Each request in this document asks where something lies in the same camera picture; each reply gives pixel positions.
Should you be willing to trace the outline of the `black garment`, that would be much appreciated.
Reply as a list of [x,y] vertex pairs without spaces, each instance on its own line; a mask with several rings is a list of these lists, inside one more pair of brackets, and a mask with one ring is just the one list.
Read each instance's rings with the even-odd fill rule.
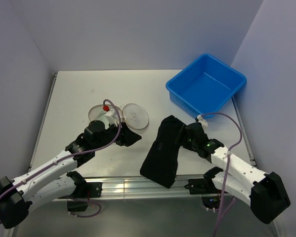
[[156,140],[140,169],[140,175],[168,189],[174,184],[185,127],[173,115],[162,120]]

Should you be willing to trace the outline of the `pale mint bra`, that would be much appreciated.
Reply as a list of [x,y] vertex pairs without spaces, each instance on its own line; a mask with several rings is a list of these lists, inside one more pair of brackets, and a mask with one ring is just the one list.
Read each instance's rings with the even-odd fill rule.
[[97,117],[96,120],[102,121],[104,124],[109,124],[107,118],[106,118],[106,111],[102,111],[100,112]]

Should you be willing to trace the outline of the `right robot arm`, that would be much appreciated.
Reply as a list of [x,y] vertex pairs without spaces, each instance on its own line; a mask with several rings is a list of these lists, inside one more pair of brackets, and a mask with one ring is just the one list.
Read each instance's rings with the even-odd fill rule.
[[184,147],[215,166],[203,181],[206,191],[225,190],[245,202],[261,222],[269,224],[291,205],[277,173],[259,170],[218,140],[209,139],[200,123],[186,126]]

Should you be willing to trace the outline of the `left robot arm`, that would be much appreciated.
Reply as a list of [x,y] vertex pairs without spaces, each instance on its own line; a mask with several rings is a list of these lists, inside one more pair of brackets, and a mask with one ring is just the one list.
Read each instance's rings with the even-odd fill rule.
[[76,168],[113,143],[129,147],[141,138],[125,122],[108,127],[99,120],[90,122],[55,158],[14,179],[0,179],[0,225],[11,229],[46,202],[65,196],[81,197],[86,181]]

